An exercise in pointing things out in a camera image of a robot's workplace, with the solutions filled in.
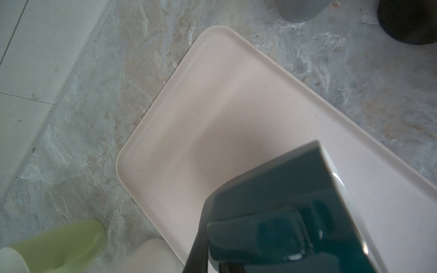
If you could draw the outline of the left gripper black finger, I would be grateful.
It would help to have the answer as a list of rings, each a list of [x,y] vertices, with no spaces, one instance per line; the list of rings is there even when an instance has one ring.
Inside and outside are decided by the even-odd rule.
[[[207,273],[208,255],[207,224],[201,220],[198,233],[183,269],[183,273]]]

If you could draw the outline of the light green mug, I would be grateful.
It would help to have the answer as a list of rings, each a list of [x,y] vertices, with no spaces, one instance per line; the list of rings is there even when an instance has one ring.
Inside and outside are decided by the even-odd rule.
[[[102,253],[107,233],[98,220],[53,228],[1,249],[2,273],[82,273]]]

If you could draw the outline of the black mug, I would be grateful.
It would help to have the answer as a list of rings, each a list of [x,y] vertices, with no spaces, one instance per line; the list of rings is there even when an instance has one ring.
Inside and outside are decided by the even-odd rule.
[[[393,39],[411,45],[437,42],[437,2],[435,0],[380,1],[377,18]]]

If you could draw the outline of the white mug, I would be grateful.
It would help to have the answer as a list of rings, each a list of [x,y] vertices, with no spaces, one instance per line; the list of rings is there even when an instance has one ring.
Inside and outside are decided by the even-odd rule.
[[[170,246],[151,239],[132,252],[113,273],[181,273],[183,264]]]

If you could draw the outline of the grey mug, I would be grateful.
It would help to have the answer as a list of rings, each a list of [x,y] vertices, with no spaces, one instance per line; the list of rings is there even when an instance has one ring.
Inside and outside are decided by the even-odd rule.
[[[292,23],[301,23],[320,14],[331,0],[277,0],[276,8],[284,19]]]

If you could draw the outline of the beige rectangular tray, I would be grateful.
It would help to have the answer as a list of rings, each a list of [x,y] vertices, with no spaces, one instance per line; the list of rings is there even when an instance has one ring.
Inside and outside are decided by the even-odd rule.
[[[231,28],[202,32],[117,157],[182,262],[207,197],[318,140],[391,273],[437,270],[437,188]]]

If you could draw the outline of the dark green faceted mug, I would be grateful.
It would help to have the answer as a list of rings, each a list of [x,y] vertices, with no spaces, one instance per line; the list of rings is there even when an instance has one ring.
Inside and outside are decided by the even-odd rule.
[[[246,273],[385,273],[327,150],[313,141],[223,184],[207,200],[209,259]]]

